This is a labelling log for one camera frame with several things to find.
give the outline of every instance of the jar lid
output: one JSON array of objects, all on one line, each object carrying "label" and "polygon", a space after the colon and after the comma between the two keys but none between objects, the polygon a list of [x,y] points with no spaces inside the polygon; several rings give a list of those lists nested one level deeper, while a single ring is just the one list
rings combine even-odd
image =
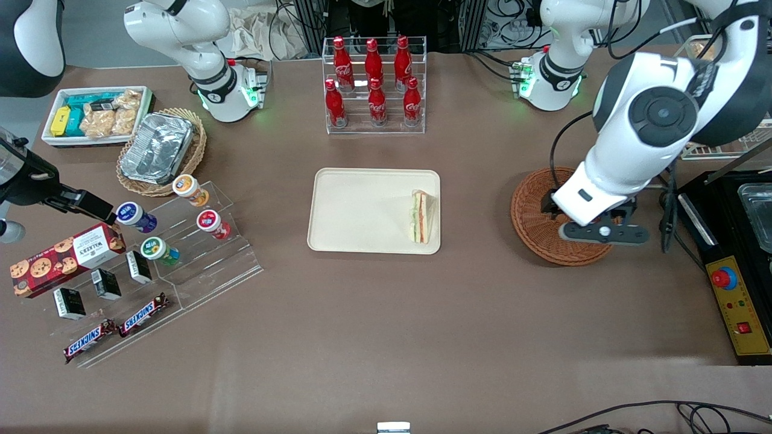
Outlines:
[{"label": "jar lid", "polygon": [[198,223],[198,228],[200,230],[204,232],[214,232],[220,226],[222,219],[216,211],[205,209],[198,215],[196,222]]},{"label": "jar lid", "polygon": [[118,207],[116,215],[121,225],[133,225],[142,218],[142,207],[136,202],[124,202]]},{"label": "jar lid", "polygon": [[157,236],[152,236],[142,243],[142,256],[155,260],[166,253],[166,242]]},{"label": "jar lid", "polygon": [[190,175],[179,175],[171,185],[171,189],[183,197],[190,195],[196,188],[198,181]]}]

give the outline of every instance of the round wicker basket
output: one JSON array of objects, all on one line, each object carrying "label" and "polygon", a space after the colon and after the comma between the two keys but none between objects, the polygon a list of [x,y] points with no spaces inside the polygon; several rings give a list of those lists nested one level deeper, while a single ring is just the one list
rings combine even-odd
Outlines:
[{"label": "round wicker basket", "polygon": [[[193,141],[191,142],[190,147],[188,147],[185,157],[182,159],[182,163],[180,164],[181,170],[179,171],[180,175],[184,173],[192,175],[193,171],[198,166],[198,163],[201,163],[201,160],[204,158],[204,149],[206,149],[206,131],[204,131],[204,124],[201,123],[201,118],[192,111],[181,108],[163,109],[159,110],[158,113],[182,117],[191,121],[195,126]],[[172,193],[171,183],[169,185],[155,185],[150,184],[149,182],[135,181],[126,178],[124,174],[120,172],[120,160],[127,153],[132,143],[134,143],[134,136],[131,136],[118,156],[118,164],[115,168],[115,172],[118,173],[118,181],[120,181],[120,184],[126,187],[126,190],[143,196],[152,198],[169,196]]]},{"label": "round wicker basket", "polygon": [[[574,169],[558,167],[555,172],[558,181],[563,183]],[[563,266],[583,266],[606,256],[611,251],[608,244],[566,241],[560,237],[558,230],[569,221],[568,217],[560,214],[553,220],[541,212],[541,199],[552,187],[550,169],[543,168],[526,176],[512,194],[512,224],[523,243],[547,261]]]}]

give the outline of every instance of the acrylic bottle rack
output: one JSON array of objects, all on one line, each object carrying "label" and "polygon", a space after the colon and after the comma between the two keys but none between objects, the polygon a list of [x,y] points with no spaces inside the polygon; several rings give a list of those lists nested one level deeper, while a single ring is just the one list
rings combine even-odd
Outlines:
[{"label": "acrylic bottle rack", "polygon": [[[415,36],[408,38],[408,49],[412,57],[413,76],[418,79],[418,92],[421,93],[421,120],[416,127],[405,125],[405,112],[402,106],[404,94],[394,87],[394,55],[397,52],[397,38],[375,38],[384,66],[384,84],[381,88],[386,96],[386,115],[388,122],[383,127],[375,127],[370,122],[370,105],[367,101],[367,74],[364,72],[364,58],[367,55],[365,38],[344,38],[346,50],[354,67],[354,92],[342,93],[344,107],[348,116],[348,125],[335,128],[325,110],[328,134],[422,134],[426,132],[426,38]],[[323,78],[334,79],[335,48],[333,39],[325,38],[322,49]]]},{"label": "acrylic bottle rack", "polygon": [[[173,266],[159,261],[150,261],[153,280],[141,284],[132,280],[125,255],[119,255],[98,268],[115,274],[121,297],[105,300],[97,297],[91,281],[91,272],[75,277],[62,287],[77,290],[83,299],[87,315],[79,320],[60,318],[56,312],[52,291],[30,300],[43,302],[46,322],[52,338],[62,349],[89,333],[104,319],[109,318],[120,326],[126,319],[148,304],[154,297],[164,293],[168,306],[154,314],[127,337],[116,332],[103,337],[91,348],[77,355],[71,364],[90,367],[128,347],[129,344],[147,336],[151,331],[168,324],[196,307],[207,303],[255,276],[262,271],[249,242],[239,233],[231,215],[233,203],[212,182],[201,186],[210,198],[205,207],[196,208],[183,198],[174,198],[150,211],[158,220],[157,228],[142,234],[131,227],[123,227],[127,251],[139,251],[140,244],[150,236],[161,237],[170,246],[180,251],[180,259]],[[206,208],[214,209],[223,222],[231,226],[226,239],[215,239],[196,226],[198,213]]]}]

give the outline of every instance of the red switch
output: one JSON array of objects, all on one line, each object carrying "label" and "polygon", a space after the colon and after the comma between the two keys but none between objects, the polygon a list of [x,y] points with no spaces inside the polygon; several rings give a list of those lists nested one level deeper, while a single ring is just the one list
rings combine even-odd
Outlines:
[{"label": "red switch", "polygon": [[748,333],[750,333],[750,324],[748,324],[748,323],[737,323],[737,331],[739,331],[740,334],[748,334]]},{"label": "red switch", "polygon": [[737,287],[737,275],[728,266],[722,266],[710,274],[710,281],[727,291]]}]

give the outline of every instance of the red bottle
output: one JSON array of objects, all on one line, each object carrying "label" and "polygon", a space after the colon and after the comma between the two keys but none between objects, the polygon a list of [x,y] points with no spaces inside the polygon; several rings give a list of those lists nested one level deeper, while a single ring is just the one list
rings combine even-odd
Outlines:
[{"label": "red bottle", "polygon": [[330,115],[330,125],[335,128],[343,128],[348,124],[346,108],[343,106],[343,96],[335,88],[335,80],[324,80],[324,103],[327,105],[327,114]]},{"label": "red bottle", "polygon": [[335,47],[334,63],[338,86],[341,92],[351,93],[354,91],[354,68],[351,65],[351,57],[343,44],[342,36],[335,36],[333,47]]},{"label": "red bottle", "polygon": [[408,78],[408,90],[402,98],[405,109],[405,126],[417,127],[421,123],[421,93],[418,92],[418,79]]},{"label": "red bottle", "polygon": [[368,83],[370,83],[370,80],[373,78],[377,78],[383,83],[384,64],[383,61],[381,61],[381,55],[378,54],[378,41],[372,38],[367,40],[367,56],[364,58],[364,72],[367,73]]},{"label": "red bottle", "polygon": [[381,79],[370,79],[370,96],[367,101],[370,103],[370,122],[373,127],[383,127],[386,124],[386,96],[381,90]]},{"label": "red bottle", "polygon": [[394,57],[394,87],[399,93],[408,89],[408,79],[413,76],[413,59],[408,51],[408,37],[397,38],[397,56]]}]

